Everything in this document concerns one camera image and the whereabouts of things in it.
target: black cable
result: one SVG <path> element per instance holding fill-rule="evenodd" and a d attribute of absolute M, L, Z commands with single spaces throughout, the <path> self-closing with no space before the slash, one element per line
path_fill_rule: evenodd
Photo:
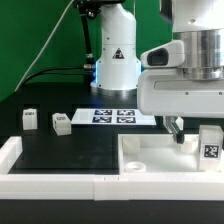
<path fill-rule="evenodd" d="M 83 70 L 83 67 L 52 67 L 52 68 L 47 68 L 47 69 L 43 69 L 39 72 L 36 72 L 30 76 L 28 76 L 20 85 L 20 87 L 24 86 L 28 81 L 30 81 L 31 79 L 38 77 L 38 76 L 42 76 L 42 75 L 47 75 L 47 74 L 56 74 L 56 75 L 86 75 L 86 74 L 66 74 L 66 73 L 49 73 L 51 71 L 64 71 L 64 70 Z"/>

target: wire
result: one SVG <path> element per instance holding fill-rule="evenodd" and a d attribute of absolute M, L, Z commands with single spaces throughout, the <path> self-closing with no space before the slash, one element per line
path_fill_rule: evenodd
<path fill-rule="evenodd" d="M 29 80 L 37 77 L 37 76 L 42 76 L 45 74 L 62 74 L 62 73 L 49 73 L 51 71 L 64 71 L 64 70 L 83 70 L 83 67 L 53 67 L 53 68 L 47 68 L 47 69 L 43 69 L 39 72 L 36 72 L 28 77 L 26 77 L 25 79 L 23 79 L 23 81 L 21 82 L 19 88 L 21 88 L 22 86 L 25 85 L 25 83 L 27 83 Z"/>
<path fill-rule="evenodd" d="M 31 69 L 34 67 L 34 65 L 37 63 L 37 61 L 39 60 L 39 58 L 41 57 L 41 55 L 43 54 L 43 52 L 45 51 L 45 49 L 47 48 L 48 44 L 50 43 L 52 37 L 54 36 L 54 34 L 56 33 L 59 25 L 61 24 L 62 20 L 64 19 L 64 16 L 66 15 L 67 11 L 69 10 L 70 6 L 72 5 L 72 3 L 74 2 L 74 0 L 72 0 L 68 6 L 65 8 L 64 12 L 62 13 L 60 19 L 58 20 L 56 26 L 54 27 L 53 31 L 51 32 L 50 36 L 48 37 L 46 43 L 44 44 L 44 46 L 42 47 L 40 53 L 37 55 L 37 57 L 35 58 L 35 60 L 33 61 L 33 63 L 30 65 L 30 67 L 27 69 L 27 71 L 25 72 L 25 74 L 23 75 L 22 79 L 20 80 L 19 84 L 17 85 L 15 91 L 17 91 L 20 88 L 20 85 L 23 83 L 23 81 L 26 79 L 27 75 L 29 74 L 29 72 L 31 71 Z"/>

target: small block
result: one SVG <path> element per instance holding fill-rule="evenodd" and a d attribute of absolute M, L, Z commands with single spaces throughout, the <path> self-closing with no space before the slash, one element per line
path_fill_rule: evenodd
<path fill-rule="evenodd" d="M 37 129 L 37 110 L 27 109 L 23 110 L 23 130 Z"/>
<path fill-rule="evenodd" d="M 53 114 L 52 116 L 53 128 L 58 136 L 71 135 L 71 121 L 66 114 Z"/>

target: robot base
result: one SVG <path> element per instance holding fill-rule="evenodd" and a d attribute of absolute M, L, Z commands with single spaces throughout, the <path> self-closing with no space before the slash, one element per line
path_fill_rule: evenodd
<path fill-rule="evenodd" d="M 94 84 L 91 84 L 91 92 L 104 95 L 104 96 L 111 96 L 111 97 L 130 97 L 137 95 L 137 88 L 130 89 L 130 90 L 110 90 L 110 89 L 103 89 Z"/>

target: cube with marker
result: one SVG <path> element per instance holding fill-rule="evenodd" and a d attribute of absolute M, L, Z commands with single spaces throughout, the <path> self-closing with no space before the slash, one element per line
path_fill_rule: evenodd
<path fill-rule="evenodd" d="M 219 171 L 222 146 L 223 131 L 220 126 L 200 126 L 198 162 L 200 171 Z"/>
<path fill-rule="evenodd" d="M 53 114 L 52 122 L 55 132 L 58 136 L 61 135 L 71 135 L 71 121 L 66 114 Z"/>

